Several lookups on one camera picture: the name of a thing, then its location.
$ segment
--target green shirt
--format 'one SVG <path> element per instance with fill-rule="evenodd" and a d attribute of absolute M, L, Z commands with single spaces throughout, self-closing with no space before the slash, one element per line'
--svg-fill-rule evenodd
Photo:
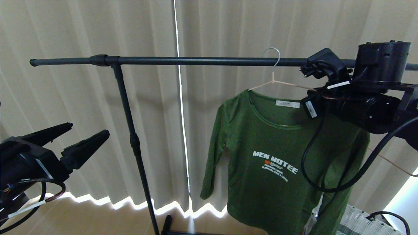
<path fill-rule="evenodd" d="M 321 197 L 300 171 L 303 151 L 321 118 L 309 119 L 299 102 L 245 90 L 223 103 L 200 197 L 212 194 L 216 164 L 221 156 L 229 157 L 228 213 L 270 235 L 299 234 Z M 326 188 L 347 182 L 360 168 L 368 143 L 369 133 L 329 114 L 307 155 L 308 176 Z M 349 193 L 324 194 L 310 234 L 335 234 Z"/>

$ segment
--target tiled floor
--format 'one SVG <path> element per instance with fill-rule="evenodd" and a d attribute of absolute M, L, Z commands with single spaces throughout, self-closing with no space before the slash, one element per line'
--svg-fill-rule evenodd
<path fill-rule="evenodd" d="M 226 214 L 223 218 L 205 212 L 196 219 L 184 218 L 174 208 L 164 215 L 157 216 L 158 226 L 163 228 L 166 215 L 172 215 L 171 230 L 181 232 L 200 232 L 228 235 L 267 235 L 261 229 L 246 226 Z M 7 221 L 2 228 L 9 226 L 20 217 Z M 90 234 L 138 234 L 152 235 L 148 209 L 135 210 L 131 204 L 113 209 L 110 204 L 98 206 L 91 201 L 74 202 L 63 198 L 42 205 L 39 210 L 19 227 L 6 235 L 90 235 Z"/>

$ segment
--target white cable tie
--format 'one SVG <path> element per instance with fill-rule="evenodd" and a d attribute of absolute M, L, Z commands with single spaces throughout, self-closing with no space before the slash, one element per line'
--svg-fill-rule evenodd
<path fill-rule="evenodd" d="M 345 85 L 348 85 L 348 84 L 350 84 L 350 81 L 340 82 L 340 83 L 328 86 L 327 89 L 332 89 L 332 88 L 335 88 L 335 87 L 345 86 Z"/>
<path fill-rule="evenodd" d="M 42 204 L 45 204 L 45 203 L 46 203 L 46 201 L 45 201 L 45 200 L 40 201 L 40 202 L 37 202 L 37 203 L 35 203 L 35 204 L 33 204 L 33 205 L 28 206 L 28 207 L 27 207 L 27 208 L 25 208 L 25 209 L 21 209 L 20 211 L 16 211 L 15 213 L 9 214 L 9 215 L 8 215 L 8 218 L 10 219 L 10 218 L 12 218 L 12 217 L 15 217 L 16 215 L 18 215 L 18 214 L 20 214 L 20 213 L 23 213 L 23 212 L 25 212 L 25 211 L 28 211 L 28 210 L 30 210 L 30 209 L 33 209 L 33 208 L 38 207 L 38 206 L 40 206 L 40 205 L 42 205 Z"/>

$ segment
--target clothes hanger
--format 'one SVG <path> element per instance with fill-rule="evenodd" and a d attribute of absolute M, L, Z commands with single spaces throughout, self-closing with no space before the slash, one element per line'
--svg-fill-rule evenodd
<path fill-rule="evenodd" d="M 315 89 L 310 88 L 310 87 L 304 87 L 304 86 L 296 85 L 296 84 L 293 84 L 293 83 L 287 83 L 287 82 L 281 82 L 281 81 L 276 81 L 276 80 L 274 80 L 274 68 L 276 67 L 276 65 L 277 65 L 277 64 L 279 63 L 279 61 L 280 61 L 280 51 L 279 51 L 279 49 L 277 49 L 277 48 L 275 48 L 275 47 L 269 47 L 269 48 L 267 48 L 267 49 L 265 49 L 265 50 L 264 50 L 264 52 L 263 52 L 263 54 L 261 55 L 261 57 L 263 57 L 263 56 L 264 56 L 264 53 L 265 53 L 267 50 L 269 50 L 269 49 L 275 49 L 275 50 L 279 53 L 279 58 L 277 59 L 277 62 L 276 62 L 276 64 L 274 64 L 273 69 L 272 69 L 271 81 L 266 82 L 266 83 L 264 83 L 264 84 L 261 84 L 261 85 L 259 85 L 259 86 L 253 87 L 253 88 L 251 88 L 251 89 L 248 89 L 249 91 L 250 91 L 250 90 L 254 90 L 254 89 L 256 89 L 256 88 L 259 88 L 259 87 L 262 87 L 262 86 L 265 86 L 265 85 L 270 84 L 270 83 L 271 83 L 271 84 L 274 84 L 274 83 L 280 83 L 280 84 L 284 84 L 284 85 L 289 85 L 289 86 L 294 86 L 294 87 L 300 87 L 300 88 L 304 88 L 304 89 L 307 89 L 307 90 L 316 91 Z"/>
<path fill-rule="evenodd" d="M 387 162 L 389 162 L 390 164 L 392 164 L 394 167 L 398 168 L 399 170 L 405 172 L 407 175 L 412 176 L 412 177 L 418 177 L 418 174 L 415 174 L 414 175 L 414 174 L 408 172 L 407 170 L 405 170 L 404 168 L 396 165 L 396 163 L 392 162 L 391 160 L 387 159 L 386 157 L 384 157 L 384 156 L 382 156 L 380 154 L 378 154 L 378 156 L 381 157 L 381 158 L 383 158 L 383 159 L 385 159 Z"/>

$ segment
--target curtain fold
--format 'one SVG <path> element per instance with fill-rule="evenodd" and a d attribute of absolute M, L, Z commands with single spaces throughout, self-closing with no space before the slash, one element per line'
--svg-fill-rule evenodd
<path fill-rule="evenodd" d="M 409 63 L 418 62 L 417 1 L 176 1 L 180 56 L 260 57 L 276 47 L 282 57 L 306 58 L 329 47 L 338 57 L 355 59 L 360 44 L 392 39 L 411 41 Z M 274 50 L 268 57 L 277 57 Z M 216 171 L 214 194 L 199 197 L 217 108 L 247 88 L 271 79 L 269 67 L 182 66 L 186 141 L 193 210 L 227 200 L 227 163 Z M 304 78 L 298 68 L 278 67 L 276 80 L 319 87 L 324 79 Z M 403 82 L 413 82 L 405 72 Z M 285 85 L 256 89 L 265 95 L 301 99 L 306 91 Z M 400 93 L 389 95 L 401 97 Z M 383 135 L 373 135 L 373 149 Z M 394 138 L 382 155 L 413 172 L 417 152 Z M 408 175 L 378 158 L 352 190 L 350 204 L 374 212 L 384 209 Z"/>
<path fill-rule="evenodd" d="M 113 71 L 92 65 L 32 67 L 31 58 L 176 56 L 170 1 L 2 1 L 2 127 L 24 135 L 64 122 L 69 131 L 46 147 L 63 147 L 102 129 L 109 140 L 66 184 L 75 196 L 145 201 Z M 122 66 L 155 207 L 189 195 L 175 66 Z M 29 195 L 39 194 L 39 189 Z"/>

